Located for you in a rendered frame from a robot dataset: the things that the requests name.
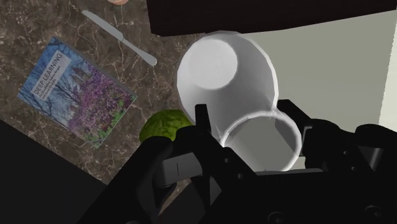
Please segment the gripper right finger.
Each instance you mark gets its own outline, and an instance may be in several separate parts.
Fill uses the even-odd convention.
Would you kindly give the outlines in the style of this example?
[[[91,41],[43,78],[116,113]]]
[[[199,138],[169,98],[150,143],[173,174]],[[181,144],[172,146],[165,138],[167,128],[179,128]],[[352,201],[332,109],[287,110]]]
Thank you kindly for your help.
[[[368,123],[349,132],[328,120],[311,118],[289,99],[279,100],[277,109],[297,124],[306,167],[372,171],[386,186],[397,186],[397,131]]]

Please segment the green round fruit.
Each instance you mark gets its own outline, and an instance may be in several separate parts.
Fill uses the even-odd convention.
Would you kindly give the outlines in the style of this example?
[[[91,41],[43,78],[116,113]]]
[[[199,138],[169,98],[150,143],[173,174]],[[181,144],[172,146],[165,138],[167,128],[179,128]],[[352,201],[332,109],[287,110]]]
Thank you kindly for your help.
[[[180,128],[193,125],[180,109],[165,109],[151,115],[143,125],[140,133],[140,142],[149,137],[168,137],[172,141],[176,138],[176,132]]]

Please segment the silver butter knife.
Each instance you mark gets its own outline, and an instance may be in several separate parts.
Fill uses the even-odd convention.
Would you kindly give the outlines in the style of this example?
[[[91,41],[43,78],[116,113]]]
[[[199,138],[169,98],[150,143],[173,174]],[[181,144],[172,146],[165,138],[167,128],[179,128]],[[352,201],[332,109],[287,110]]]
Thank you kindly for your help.
[[[92,22],[97,24],[100,28],[105,30],[110,35],[112,35],[118,41],[122,42],[125,46],[129,47],[131,50],[136,52],[136,54],[138,54],[138,56],[140,56],[140,58],[142,58],[149,65],[155,66],[157,64],[158,61],[154,56],[133,45],[131,42],[129,42],[127,39],[124,38],[122,32],[120,32],[116,27],[112,26],[104,19],[102,19],[101,17],[97,16],[96,14],[88,10],[83,10],[82,14],[84,14],[84,16],[89,18]]]

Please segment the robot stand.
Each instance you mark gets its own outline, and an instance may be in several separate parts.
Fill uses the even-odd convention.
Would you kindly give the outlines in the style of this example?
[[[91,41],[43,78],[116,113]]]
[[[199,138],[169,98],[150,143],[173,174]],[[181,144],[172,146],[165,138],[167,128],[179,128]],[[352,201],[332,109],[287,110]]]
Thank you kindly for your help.
[[[397,10],[397,0],[146,0],[159,36],[267,32]]]

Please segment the white mug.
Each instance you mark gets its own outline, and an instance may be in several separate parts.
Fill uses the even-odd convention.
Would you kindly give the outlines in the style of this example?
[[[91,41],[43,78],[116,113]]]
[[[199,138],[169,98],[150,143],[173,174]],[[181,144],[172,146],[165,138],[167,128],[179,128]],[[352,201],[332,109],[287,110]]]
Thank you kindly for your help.
[[[207,106],[211,134],[255,172],[288,171],[299,158],[302,135],[277,108],[279,86],[268,54],[232,31],[212,32],[183,55],[176,76],[181,106],[195,121]]]

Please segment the blue and purple book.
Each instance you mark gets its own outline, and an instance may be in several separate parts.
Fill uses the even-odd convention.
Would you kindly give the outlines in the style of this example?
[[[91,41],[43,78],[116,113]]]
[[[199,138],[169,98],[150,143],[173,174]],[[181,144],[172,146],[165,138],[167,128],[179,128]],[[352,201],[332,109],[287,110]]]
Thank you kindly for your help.
[[[59,37],[52,37],[18,98],[98,148],[137,98]]]

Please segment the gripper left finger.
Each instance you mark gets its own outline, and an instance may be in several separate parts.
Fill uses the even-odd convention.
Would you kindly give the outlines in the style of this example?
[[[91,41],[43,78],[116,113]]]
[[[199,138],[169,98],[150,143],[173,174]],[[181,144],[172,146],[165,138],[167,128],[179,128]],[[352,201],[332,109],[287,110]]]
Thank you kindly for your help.
[[[155,183],[155,173],[173,153],[192,153],[203,178],[214,178],[221,193],[205,210],[198,224],[249,224],[255,220],[253,206],[244,190],[256,174],[231,149],[211,135],[204,104],[195,106],[196,124],[179,129],[175,140],[147,138],[81,217],[81,224],[156,224],[160,209],[176,184]]]

